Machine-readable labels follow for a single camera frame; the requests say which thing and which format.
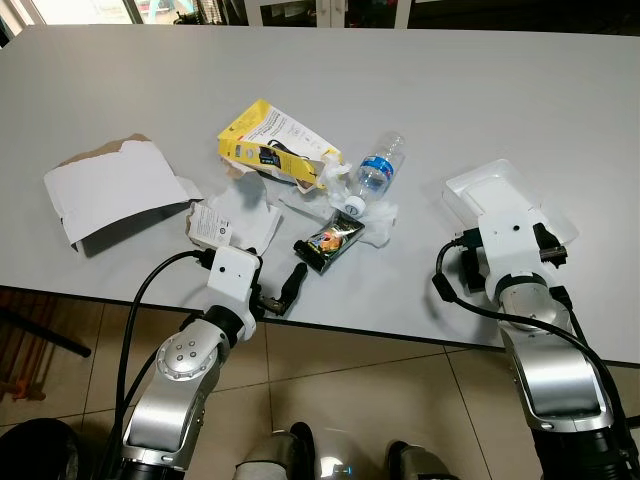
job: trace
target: beige floor tile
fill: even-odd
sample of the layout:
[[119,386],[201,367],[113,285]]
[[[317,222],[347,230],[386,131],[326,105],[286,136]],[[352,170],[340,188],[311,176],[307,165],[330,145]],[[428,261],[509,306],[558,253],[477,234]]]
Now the beige floor tile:
[[420,444],[465,480],[488,479],[471,422],[444,355],[271,384],[274,427],[307,422],[320,457],[352,464],[356,478],[386,479],[393,440]]
[[[125,425],[133,407],[127,410]],[[113,410],[84,416],[82,436],[93,452],[102,452],[113,425]],[[187,480],[231,479],[235,466],[271,433],[269,386],[255,385],[212,393]]]
[[451,347],[449,345],[445,345],[444,346],[444,351],[447,353],[453,353],[453,352],[462,352],[464,350],[469,350],[470,347]]
[[506,356],[467,350],[449,358],[492,479],[540,480],[542,470]]
[[[87,399],[87,412],[114,408],[115,386],[122,348],[122,336],[129,308],[122,305],[106,305],[103,318],[96,362],[91,376],[91,385]],[[136,321],[132,342],[127,384],[129,384],[149,354],[167,337],[178,331],[187,314],[163,310],[141,309]],[[152,370],[147,374],[146,382],[151,378]],[[224,365],[218,382],[218,390],[252,385],[267,381],[266,347],[264,327],[259,325],[250,342],[238,344]],[[136,404],[144,391],[141,387],[134,397]]]
[[[59,298],[51,329],[94,350],[102,309],[102,303]],[[47,397],[42,401],[14,402],[11,395],[4,395],[0,402],[0,425],[37,417],[81,414],[94,356],[92,352],[89,358],[82,358],[48,344],[36,376]]]
[[267,349],[272,381],[444,352],[441,345],[272,324]]
[[640,415],[640,369],[609,367],[609,370],[618,386],[624,413]]
[[69,425],[71,428],[73,428],[73,430],[76,433],[79,433],[82,431],[83,415],[72,415],[70,417],[61,417],[58,420]]
[[[115,387],[122,337],[129,307],[106,304],[102,327],[96,348],[86,412],[108,410],[115,407]],[[127,385],[129,385],[153,352],[167,337],[178,331],[187,314],[164,310],[140,309],[129,353]],[[138,401],[142,388],[134,398]]]

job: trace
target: bottle cap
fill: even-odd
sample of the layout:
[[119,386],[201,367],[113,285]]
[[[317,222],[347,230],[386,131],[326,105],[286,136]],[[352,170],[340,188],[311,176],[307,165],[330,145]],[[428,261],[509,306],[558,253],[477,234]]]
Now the bottle cap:
[[344,201],[344,211],[352,217],[359,217],[364,212],[367,204],[360,197],[351,195]]

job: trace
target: yellow box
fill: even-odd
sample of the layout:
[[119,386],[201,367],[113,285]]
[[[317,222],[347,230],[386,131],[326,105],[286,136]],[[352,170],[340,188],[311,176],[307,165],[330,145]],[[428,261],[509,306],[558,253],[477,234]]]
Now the yellow box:
[[304,188],[317,186],[324,167],[325,154],[340,151],[318,134],[259,99],[218,135],[218,153],[231,162],[239,162],[282,178],[298,180]]

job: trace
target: blue bottle label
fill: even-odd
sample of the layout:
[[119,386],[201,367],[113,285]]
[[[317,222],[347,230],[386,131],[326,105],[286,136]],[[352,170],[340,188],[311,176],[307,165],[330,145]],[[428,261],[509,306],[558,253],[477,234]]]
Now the blue bottle label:
[[391,181],[391,177],[393,177],[393,167],[387,160],[382,157],[367,157],[362,161],[360,166],[375,168],[376,170],[384,173],[388,181]]

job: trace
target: black snack package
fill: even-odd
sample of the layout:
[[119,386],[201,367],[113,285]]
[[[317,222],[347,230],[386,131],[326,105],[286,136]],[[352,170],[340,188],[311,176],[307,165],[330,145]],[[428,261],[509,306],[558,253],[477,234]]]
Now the black snack package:
[[336,210],[331,220],[307,240],[298,240],[293,249],[314,270],[322,273],[364,233],[364,225]]

